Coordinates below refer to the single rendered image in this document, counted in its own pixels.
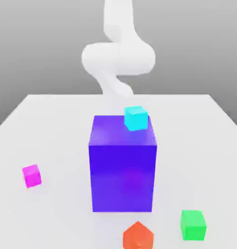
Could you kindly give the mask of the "small green cube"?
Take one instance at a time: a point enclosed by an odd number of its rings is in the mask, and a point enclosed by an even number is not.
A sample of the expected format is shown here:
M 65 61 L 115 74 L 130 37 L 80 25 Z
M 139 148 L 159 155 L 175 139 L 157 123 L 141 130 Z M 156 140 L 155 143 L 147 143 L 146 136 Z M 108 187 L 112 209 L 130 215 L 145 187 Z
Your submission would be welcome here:
M 202 211 L 182 210 L 180 228 L 184 240 L 203 241 L 207 224 Z

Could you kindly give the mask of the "small orange cube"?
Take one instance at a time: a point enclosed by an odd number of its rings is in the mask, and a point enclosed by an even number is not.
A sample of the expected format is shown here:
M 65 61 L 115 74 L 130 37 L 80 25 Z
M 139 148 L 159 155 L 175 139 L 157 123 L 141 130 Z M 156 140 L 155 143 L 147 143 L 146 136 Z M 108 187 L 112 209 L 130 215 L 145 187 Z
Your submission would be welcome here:
M 139 221 L 123 233 L 123 249 L 153 249 L 154 234 Z

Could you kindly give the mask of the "small cyan cube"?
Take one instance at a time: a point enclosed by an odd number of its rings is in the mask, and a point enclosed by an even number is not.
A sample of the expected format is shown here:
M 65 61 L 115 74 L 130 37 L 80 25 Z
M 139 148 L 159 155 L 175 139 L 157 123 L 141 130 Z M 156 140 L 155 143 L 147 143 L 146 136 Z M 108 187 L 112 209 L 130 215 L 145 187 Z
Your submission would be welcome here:
M 129 131 L 145 130 L 148 128 L 148 112 L 142 106 L 126 107 L 124 124 Z

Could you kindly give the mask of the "large purple box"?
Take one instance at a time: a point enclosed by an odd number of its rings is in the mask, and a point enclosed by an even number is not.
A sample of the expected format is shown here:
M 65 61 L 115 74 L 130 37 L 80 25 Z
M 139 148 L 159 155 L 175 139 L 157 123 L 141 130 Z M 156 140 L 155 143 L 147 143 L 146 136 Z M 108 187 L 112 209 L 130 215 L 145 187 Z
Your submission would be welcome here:
M 94 212 L 151 212 L 157 143 L 152 127 L 129 131 L 123 116 L 96 115 L 89 149 Z

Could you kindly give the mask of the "small magenta cube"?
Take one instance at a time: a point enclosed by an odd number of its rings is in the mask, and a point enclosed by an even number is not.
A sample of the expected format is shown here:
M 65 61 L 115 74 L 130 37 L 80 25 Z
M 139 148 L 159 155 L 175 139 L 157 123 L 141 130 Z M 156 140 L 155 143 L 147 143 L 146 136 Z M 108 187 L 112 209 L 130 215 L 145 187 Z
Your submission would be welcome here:
M 22 168 L 22 172 L 27 188 L 31 188 L 42 183 L 41 174 L 37 164 Z

